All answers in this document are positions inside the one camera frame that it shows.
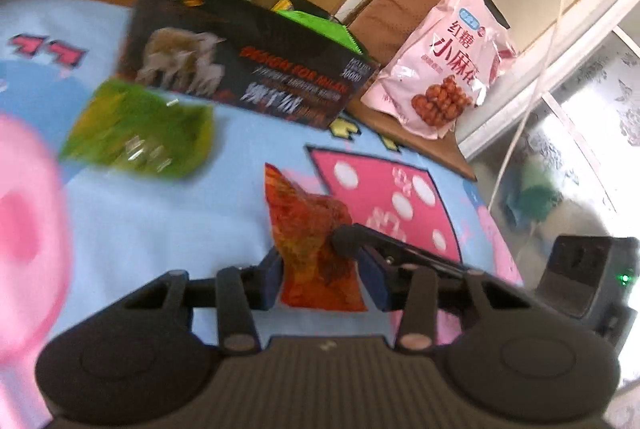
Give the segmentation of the orange red snack packet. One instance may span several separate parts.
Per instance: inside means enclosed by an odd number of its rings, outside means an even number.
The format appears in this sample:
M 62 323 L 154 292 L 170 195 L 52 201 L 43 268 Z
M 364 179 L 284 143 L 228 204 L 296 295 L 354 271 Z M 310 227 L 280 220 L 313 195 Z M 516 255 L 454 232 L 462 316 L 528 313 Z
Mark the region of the orange red snack packet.
M 271 164 L 265 166 L 265 197 L 273 244 L 283 260 L 281 301 L 299 309 L 366 311 L 355 261 L 331 243 L 335 229 L 352 224 L 347 207 L 306 192 Z

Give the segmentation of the bright green snack packet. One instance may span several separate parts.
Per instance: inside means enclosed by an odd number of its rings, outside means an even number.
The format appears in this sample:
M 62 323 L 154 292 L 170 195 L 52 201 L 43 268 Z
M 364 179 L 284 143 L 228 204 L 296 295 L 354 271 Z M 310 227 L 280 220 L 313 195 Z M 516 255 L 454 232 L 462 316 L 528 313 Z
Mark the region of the bright green snack packet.
M 358 54 L 362 53 L 360 45 L 358 45 L 356 39 L 353 38 L 348 29 L 339 22 L 323 19 L 320 18 L 320 16 L 315 16 L 303 11 L 278 10 L 277 14 L 336 42 L 352 52 Z

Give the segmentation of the green round container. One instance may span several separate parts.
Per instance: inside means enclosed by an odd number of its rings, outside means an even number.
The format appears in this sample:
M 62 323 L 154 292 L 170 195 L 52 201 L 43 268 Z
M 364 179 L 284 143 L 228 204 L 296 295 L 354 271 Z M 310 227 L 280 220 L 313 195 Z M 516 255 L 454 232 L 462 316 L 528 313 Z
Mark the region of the green round container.
M 559 203 L 561 194 L 540 158 L 529 157 L 510 172 L 504 197 L 506 216 L 514 227 L 544 222 Z

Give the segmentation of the cartoon pig bed sheet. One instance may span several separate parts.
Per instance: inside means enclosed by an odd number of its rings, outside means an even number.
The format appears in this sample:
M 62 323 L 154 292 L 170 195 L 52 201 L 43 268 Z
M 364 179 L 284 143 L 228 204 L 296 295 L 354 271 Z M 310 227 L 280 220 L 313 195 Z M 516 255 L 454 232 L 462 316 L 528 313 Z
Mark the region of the cartoon pig bed sheet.
M 1 0 L 1 109 L 57 153 L 114 66 L 126 8 Z M 34 379 L 52 336 L 167 271 L 209 277 L 271 244 L 264 167 L 312 193 L 339 190 L 357 222 L 494 273 L 521 275 L 474 183 L 341 116 L 326 130 L 219 105 L 212 162 L 181 181 L 61 166 L 72 249 L 55 273 L 1 287 L 1 423 L 49 421 Z

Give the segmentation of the pink fried-dough snack bag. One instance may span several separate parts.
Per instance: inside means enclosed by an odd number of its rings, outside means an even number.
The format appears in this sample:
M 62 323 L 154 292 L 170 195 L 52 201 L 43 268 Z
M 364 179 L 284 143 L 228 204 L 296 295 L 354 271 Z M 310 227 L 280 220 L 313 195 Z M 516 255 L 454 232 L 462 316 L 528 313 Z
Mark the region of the pink fried-dough snack bag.
M 440 0 L 361 97 L 410 134 L 443 137 L 518 57 L 484 0 Z

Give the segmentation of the black sheep-print box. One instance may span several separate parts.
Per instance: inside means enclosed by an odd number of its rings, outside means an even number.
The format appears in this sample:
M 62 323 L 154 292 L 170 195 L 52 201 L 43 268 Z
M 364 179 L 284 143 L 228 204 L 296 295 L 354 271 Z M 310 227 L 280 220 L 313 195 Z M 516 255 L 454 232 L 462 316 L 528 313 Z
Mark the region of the black sheep-print box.
M 308 0 L 136 0 L 116 73 L 147 87 L 326 128 L 378 62 L 356 38 L 361 54 L 278 10 L 341 23 Z

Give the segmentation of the brown chair cushion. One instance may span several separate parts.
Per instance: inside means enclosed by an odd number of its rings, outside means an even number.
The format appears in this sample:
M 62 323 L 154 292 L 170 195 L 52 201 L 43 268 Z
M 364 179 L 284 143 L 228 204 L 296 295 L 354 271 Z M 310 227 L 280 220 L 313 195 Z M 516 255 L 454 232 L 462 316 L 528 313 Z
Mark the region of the brown chair cushion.
M 385 66 L 439 0 L 362 0 L 344 19 L 349 31 L 364 45 L 378 64 Z M 368 108 L 361 102 L 364 91 L 346 106 L 346 113 L 379 136 L 412 149 L 472 182 L 472 167 L 458 148 L 454 134 L 426 140 L 410 134 L 390 115 Z

